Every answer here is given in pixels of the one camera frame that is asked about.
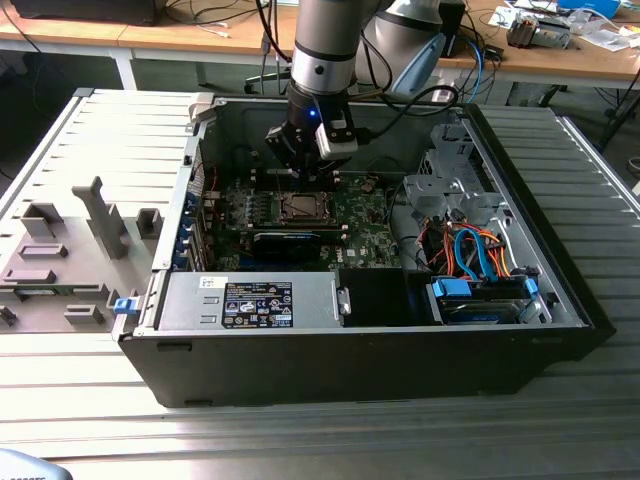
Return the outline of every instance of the computer tower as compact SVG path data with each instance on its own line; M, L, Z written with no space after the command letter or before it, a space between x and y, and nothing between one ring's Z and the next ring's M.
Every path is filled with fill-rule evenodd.
M155 24L167 0L11 0L23 18Z

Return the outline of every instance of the motherboard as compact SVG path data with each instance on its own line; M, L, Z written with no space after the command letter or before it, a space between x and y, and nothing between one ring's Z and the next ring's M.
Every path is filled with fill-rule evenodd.
M332 177L318 187L300 188L277 172L254 172L223 186L219 198L205 202L212 270L400 266L387 223L393 187L362 174Z

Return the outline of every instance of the blue cable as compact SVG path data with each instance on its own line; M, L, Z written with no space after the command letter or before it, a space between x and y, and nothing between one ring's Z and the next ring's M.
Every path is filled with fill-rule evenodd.
M478 59L478 78L476 80L476 86L473 89L473 93L469 97L469 100L467 100L467 103L471 103L471 101L474 99L474 97L478 93L478 87L480 87L480 83L482 82L482 71L484 69L484 63L482 61L482 55L480 54L480 49L478 48L478 46L468 38L466 40L469 43L469 45L471 45L473 50L476 52L476 58Z
M487 260L487 256L484 250L484 242L482 241L482 238L480 237L480 235L478 235L477 232L474 232L469 228L460 230L456 235L456 241L453 245L453 250L456 256L456 263L462 270L464 270L465 272L467 272L467 274L469 274L472 280L478 281L478 276L475 274L475 272L471 270L469 267L467 267L464 261L462 260L462 239L465 233L467 232L469 232L473 236L474 240L476 241L476 245L478 247L478 260L480 260L480 267L482 268L482 273L484 273L484 276L489 278L489 280L491 280L492 282L498 281L498 277L496 276L495 272L491 268L491 264Z

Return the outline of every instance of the warning label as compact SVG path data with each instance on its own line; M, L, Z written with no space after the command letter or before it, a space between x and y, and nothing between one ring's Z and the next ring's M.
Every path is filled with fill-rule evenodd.
M290 282L227 283L224 328L291 328Z

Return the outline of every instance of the gray 3d printed part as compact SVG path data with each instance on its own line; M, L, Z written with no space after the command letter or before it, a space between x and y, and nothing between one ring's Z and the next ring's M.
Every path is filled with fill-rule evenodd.
M140 238L143 240L155 240L160 238L162 231L162 217L157 208L141 208L136 218L136 225Z
M0 319L2 319L7 325L12 326L15 323L16 318L15 313L4 305L0 305Z
M61 243L28 243L23 245L18 254L25 260L64 258L68 252Z
M104 322L104 317L95 305L67 305L64 318L72 325L93 325Z
M53 239L49 224L63 221L51 203L32 203L20 220L35 241Z
M53 270L9 270L3 279L15 283L53 283L56 274Z
M102 283L95 286L87 286L85 288L74 288L73 294L83 300L106 300L109 298L109 289Z
M112 217L113 207L110 212L100 195L101 188L102 180L100 177L95 177L90 186L71 187L71 191L87 207L93 229L102 240L109 257L122 258L127 253L127 248L120 240L119 235L122 229L122 219L120 214L117 214L117 218Z

